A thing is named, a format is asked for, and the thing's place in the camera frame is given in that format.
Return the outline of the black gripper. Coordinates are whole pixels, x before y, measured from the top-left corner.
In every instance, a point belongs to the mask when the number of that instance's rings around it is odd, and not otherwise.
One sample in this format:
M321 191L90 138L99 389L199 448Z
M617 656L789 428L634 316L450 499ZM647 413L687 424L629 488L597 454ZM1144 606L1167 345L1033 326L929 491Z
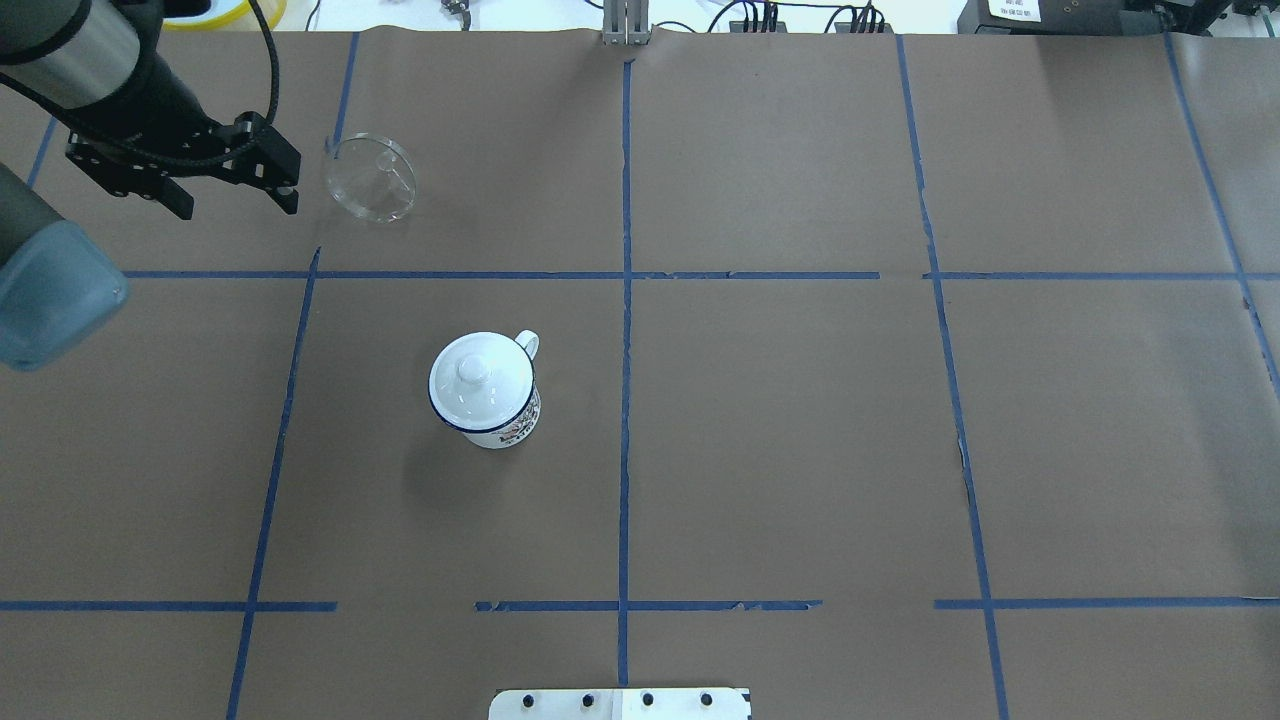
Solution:
M300 209L301 154L271 115L242 111L220 123L191 105L68 110L65 156L101 190L159 202L189 222L184 178L209 177L264 191L287 215Z

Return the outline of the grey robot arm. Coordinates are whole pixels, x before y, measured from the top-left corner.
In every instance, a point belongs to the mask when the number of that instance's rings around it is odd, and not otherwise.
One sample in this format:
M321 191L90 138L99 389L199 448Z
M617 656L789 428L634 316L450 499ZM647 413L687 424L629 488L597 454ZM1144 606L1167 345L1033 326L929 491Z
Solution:
M298 211L300 151L276 129L279 51L262 5L247 3L268 54L265 111L211 118L159 51L164 23L207 1L5 1L3 86L67 128L65 158L114 197L155 202L187 222L184 178L265 192ZM113 318L125 274L35 190L35 173L3 169L1 356L36 372Z

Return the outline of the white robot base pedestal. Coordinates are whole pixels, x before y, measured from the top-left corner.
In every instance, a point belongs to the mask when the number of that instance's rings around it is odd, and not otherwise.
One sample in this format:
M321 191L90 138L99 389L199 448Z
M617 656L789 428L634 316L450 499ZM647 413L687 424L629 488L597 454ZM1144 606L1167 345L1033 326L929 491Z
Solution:
M732 687L509 689L489 719L751 719L750 691Z

